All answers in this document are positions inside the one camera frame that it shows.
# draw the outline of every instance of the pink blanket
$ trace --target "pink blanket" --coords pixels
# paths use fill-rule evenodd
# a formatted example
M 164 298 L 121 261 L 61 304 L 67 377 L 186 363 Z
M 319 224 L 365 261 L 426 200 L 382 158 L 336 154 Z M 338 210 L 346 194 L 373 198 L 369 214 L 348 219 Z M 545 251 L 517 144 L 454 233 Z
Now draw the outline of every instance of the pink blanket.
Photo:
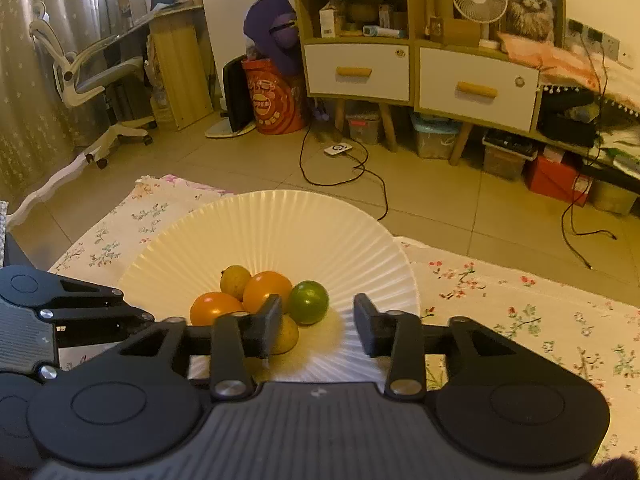
M 640 76 L 636 75 L 639 70 L 628 70 L 609 58 L 605 59 L 603 65 L 600 56 L 592 55 L 594 72 L 587 56 L 563 50 L 551 43 L 532 41 L 504 32 L 498 35 L 509 60 L 540 70 L 541 83 L 560 86 L 578 84 L 599 92 L 598 79 L 602 89 L 608 79 L 606 97 L 631 108 L 633 112 L 640 112 Z

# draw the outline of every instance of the plastic storage box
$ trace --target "plastic storage box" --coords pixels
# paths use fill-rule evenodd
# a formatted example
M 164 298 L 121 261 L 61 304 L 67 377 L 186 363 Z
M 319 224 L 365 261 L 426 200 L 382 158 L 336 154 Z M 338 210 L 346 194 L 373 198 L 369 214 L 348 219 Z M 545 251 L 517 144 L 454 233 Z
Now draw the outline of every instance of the plastic storage box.
M 491 130 L 482 139 L 484 144 L 484 165 L 487 173 L 516 180 L 522 174 L 526 160 L 534 160 L 538 154 L 531 144 L 523 148 L 518 140 L 520 136 Z
M 432 120 L 410 112 L 414 125 L 415 144 L 421 158 L 449 158 L 460 133 L 458 121 Z
M 638 195 L 608 182 L 594 180 L 590 197 L 591 203 L 596 209 L 628 215 Z
M 380 138 L 380 112 L 359 110 L 346 114 L 351 139 L 363 144 L 377 144 Z

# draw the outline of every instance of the ribbed white plate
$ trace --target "ribbed white plate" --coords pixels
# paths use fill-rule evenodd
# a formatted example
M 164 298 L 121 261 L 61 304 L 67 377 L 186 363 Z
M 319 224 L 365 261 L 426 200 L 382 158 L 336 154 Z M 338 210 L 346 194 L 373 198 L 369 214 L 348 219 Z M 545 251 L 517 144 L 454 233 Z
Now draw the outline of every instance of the ribbed white plate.
M 365 355 L 353 296 L 365 292 L 382 311 L 418 314 L 414 274 L 392 235 L 347 202 L 297 190 L 223 198 L 188 214 L 146 247 L 120 288 L 156 319 L 188 320 L 193 300 L 220 290 L 220 272 L 233 264 L 252 274 L 277 270 L 294 285 L 315 280 L 329 293 L 326 317 L 300 328 L 291 352 L 260 362 L 252 370 L 259 381 L 383 382 L 385 360 Z M 194 359 L 191 376 L 208 373 L 208 361 Z

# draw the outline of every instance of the curtain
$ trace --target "curtain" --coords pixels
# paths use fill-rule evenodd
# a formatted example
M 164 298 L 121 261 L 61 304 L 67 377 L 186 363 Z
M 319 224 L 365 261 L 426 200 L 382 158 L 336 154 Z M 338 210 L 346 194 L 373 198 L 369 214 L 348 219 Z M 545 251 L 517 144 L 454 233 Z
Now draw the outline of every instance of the curtain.
M 111 23 L 119 28 L 106 0 L 0 0 L 0 200 L 10 211 L 109 126 L 104 99 L 73 109 L 60 99 L 53 61 L 28 33 L 40 1 L 65 52 L 107 37 Z M 86 75 L 104 68 L 95 56 Z

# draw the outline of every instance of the framed picture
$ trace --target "framed picture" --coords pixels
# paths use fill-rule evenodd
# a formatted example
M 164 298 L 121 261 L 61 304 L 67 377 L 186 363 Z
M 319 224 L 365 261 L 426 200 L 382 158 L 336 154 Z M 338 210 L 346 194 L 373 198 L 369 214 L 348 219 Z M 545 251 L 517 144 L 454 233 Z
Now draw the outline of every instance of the framed picture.
M 562 48 L 564 0 L 508 0 L 498 30 L 534 41 L 550 41 Z

